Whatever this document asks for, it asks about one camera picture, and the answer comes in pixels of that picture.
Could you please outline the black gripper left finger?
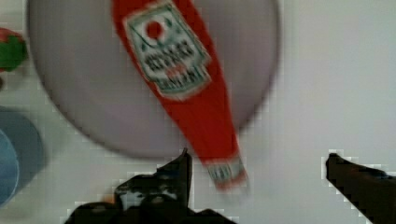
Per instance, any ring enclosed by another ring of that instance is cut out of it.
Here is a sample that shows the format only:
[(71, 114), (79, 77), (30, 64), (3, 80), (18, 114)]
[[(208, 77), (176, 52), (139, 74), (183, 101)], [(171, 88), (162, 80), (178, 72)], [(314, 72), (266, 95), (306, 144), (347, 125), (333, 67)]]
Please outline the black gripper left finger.
[(236, 224), (211, 209), (189, 208), (191, 175), (191, 155), (184, 151), (154, 174), (117, 186), (112, 203), (77, 207), (64, 224)]

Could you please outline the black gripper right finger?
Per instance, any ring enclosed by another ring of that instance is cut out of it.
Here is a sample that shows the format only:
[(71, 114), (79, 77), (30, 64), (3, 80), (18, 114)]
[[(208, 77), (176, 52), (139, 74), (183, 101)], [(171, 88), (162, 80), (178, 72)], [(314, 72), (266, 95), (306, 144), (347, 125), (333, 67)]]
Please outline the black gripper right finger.
[(386, 172), (331, 153), (326, 179), (373, 224), (395, 224), (396, 182)]

